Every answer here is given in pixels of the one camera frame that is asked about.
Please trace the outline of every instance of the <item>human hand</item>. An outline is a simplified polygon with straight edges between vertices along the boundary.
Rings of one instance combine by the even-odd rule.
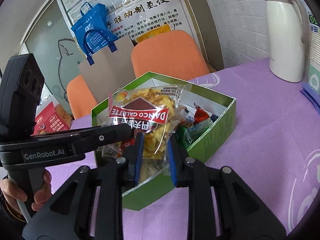
[[[51,197],[51,174],[49,171],[44,170],[43,180],[44,183],[40,190],[35,193],[34,202],[31,207],[34,211],[39,211],[40,208],[49,200]],[[17,184],[10,181],[9,179],[2,179],[0,181],[1,191],[7,201],[7,203],[18,213],[21,214],[20,208],[17,203],[17,199],[20,201],[27,201],[27,195]]]

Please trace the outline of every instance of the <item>chair backrest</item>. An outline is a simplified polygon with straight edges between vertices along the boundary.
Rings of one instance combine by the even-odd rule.
[[[81,74],[69,82],[67,95],[75,119],[91,114],[98,105]]]
[[[136,77],[148,71],[190,80],[209,74],[196,42],[185,31],[161,33],[140,42],[131,53]]]

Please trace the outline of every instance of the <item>screw head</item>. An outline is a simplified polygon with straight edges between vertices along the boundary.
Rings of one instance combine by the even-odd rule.
[[[126,159],[125,159],[124,157],[119,157],[119,158],[116,159],[116,162],[117,162],[118,164],[125,163],[125,161],[126,161]]]
[[[187,158],[186,158],[186,162],[187,162],[187,163],[194,163],[195,161],[196,161],[196,159],[193,158],[193,157],[187,157]]]
[[[232,172],[232,169],[228,166],[225,166],[222,168],[222,171],[226,174],[230,174]]]
[[[86,173],[88,170],[89,170],[88,166],[81,166],[80,169],[79,169],[79,172],[80,173]]]

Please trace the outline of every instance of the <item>white thermos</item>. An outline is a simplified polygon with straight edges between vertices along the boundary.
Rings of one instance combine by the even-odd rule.
[[[306,57],[310,43],[307,10],[300,0],[265,1],[270,70],[283,80],[300,82],[308,62]]]

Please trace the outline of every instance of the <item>thermos handle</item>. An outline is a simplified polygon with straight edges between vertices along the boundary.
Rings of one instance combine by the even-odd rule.
[[[8,171],[9,180],[16,183],[18,187],[27,194],[28,199],[26,202],[17,200],[21,213],[27,223],[36,213],[34,210],[32,210],[31,205],[34,202],[34,194],[42,187],[43,173],[44,168]]]
[[[301,18],[302,18],[302,37],[301,37],[301,42],[304,45],[309,45],[310,42],[310,25],[309,25],[309,18],[308,18],[308,13],[303,5],[303,3],[300,0],[293,0],[296,2],[296,4],[299,7]]]

